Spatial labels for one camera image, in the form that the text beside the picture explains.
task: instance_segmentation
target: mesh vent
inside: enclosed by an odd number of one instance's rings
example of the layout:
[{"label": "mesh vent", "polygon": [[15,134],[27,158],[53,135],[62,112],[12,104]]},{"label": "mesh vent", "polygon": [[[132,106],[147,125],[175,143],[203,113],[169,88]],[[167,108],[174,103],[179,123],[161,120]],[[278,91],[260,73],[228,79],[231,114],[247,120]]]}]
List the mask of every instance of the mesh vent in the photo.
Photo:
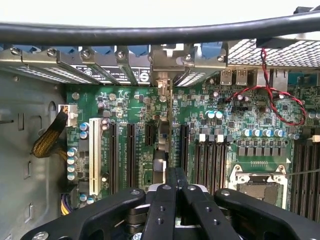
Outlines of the mesh vent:
[{"label": "mesh vent", "polygon": [[53,80],[53,81],[56,81],[56,82],[64,83],[64,84],[70,83],[69,81],[63,80],[61,78],[54,77],[54,76],[51,76],[51,75],[48,75],[48,74],[45,74],[45,73],[42,73],[42,72],[39,72],[39,71],[31,70],[26,66],[20,66],[20,67],[12,67],[11,66],[10,68],[18,70],[18,71],[21,71],[21,72],[24,72],[24,73],[27,73],[27,74],[36,75],[36,76],[44,78],[44,79],[49,79],[49,80]]},{"label": "mesh vent", "polygon": [[67,72],[65,70],[62,70],[62,69],[60,69],[58,67],[45,67],[44,69],[47,70],[47,71],[53,72],[55,74],[59,74],[59,75],[65,77],[65,78],[72,79],[72,80],[77,81],[77,82],[82,83],[82,84],[90,84],[91,83],[91,82],[83,79],[82,77],[76,76],[76,75],[74,75],[74,74],[72,74],[70,72]]},{"label": "mesh vent", "polygon": [[189,85],[193,84],[195,81],[199,80],[200,78],[202,78],[205,75],[206,75],[205,72],[193,72],[193,73],[189,74],[187,77],[185,77],[182,80],[182,82],[180,82],[178,84],[178,87],[189,86]]},{"label": "mesh vent", "polygon": [[[229,65],[260,66],[261,48],[255,39],[244,39],[229,50]],[[298,41],[283,49],[266,49],[267,64],[274,67],[320,66],[320,41]]]}]

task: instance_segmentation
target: black pcie slot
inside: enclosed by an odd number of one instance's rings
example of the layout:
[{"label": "black pcie slot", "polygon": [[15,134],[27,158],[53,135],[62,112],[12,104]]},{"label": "black pcie slot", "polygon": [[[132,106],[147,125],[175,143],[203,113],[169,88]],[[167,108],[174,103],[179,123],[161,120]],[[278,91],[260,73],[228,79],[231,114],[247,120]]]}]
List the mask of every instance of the black pcie slot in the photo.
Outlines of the black pcie slot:
[{"label": "black pcie slot", "polygon": [[144,130],[144,143],[146,146],[152,146],[154,144],[154,125],[152,123],[146,123]]},{"label": "black pcie slot", "polygon": [[136,125],[127,124],[127,142],[126,142],[126,182],[127,187],[137,187],[135,181],[136,172]]},{"label": "black pcie slot", "polygon": [[109,187],[110,194],[115,194],[119,190],[119,138],[117,124],[112,122],[109,131]]},{"label": "black pcie slot", "polygon": [[189,149],[189,126],[188,125],[180,125],[180,159],[181,159],[181,167],[184,170],[184,173],[188,174],[188,149]]},{"label": "black pcie slot", "polygon": [[202,155],[202,145],[197,142],[195,144],[195,154],[194,154],[194,182],[200,184],[201,182],[201,155]]}]

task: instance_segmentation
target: power supply cable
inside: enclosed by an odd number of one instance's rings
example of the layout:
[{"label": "power supply cable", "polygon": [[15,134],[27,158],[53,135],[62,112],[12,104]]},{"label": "power supply cable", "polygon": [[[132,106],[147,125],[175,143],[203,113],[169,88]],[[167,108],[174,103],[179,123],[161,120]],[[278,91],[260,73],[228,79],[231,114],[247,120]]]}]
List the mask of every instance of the power supply cable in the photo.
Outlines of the power supply cable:
[{"label": "power supply cable", "polygon": [[0,43],[40,46],[133,46],[212,43],[320,31],[320,12],[187,27],[76,27],[0,23]]}]

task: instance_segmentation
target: white pci slot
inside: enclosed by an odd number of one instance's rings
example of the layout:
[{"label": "white pci slot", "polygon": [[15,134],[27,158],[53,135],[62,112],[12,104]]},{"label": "white pci slot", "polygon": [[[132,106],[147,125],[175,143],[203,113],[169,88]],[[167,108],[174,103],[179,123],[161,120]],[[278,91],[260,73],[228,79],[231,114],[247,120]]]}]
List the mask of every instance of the white pci slot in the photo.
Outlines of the white pci slot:
[{"label": "white pci slot", "polygon": [[101,190],[101,118],[89,119],[89,194]]}]

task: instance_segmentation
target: white connector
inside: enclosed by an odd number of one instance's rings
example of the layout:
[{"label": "white connector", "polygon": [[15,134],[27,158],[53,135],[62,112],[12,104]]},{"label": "white connector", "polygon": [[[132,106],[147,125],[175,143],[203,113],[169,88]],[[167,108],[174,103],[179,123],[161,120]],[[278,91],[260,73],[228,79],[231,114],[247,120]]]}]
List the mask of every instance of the white connector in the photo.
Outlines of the white connector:
[{"label": "white connector", "polygon": [[89,194],[101,191],[101,118],[89,119]]},{"label": "white connector", "polygon": [[78,106],[77,105],[58,105],[59,111],[63,109],[64,113],[68,114],[68,121],[66,122],[66,127],[76,127],[78,120]]}]

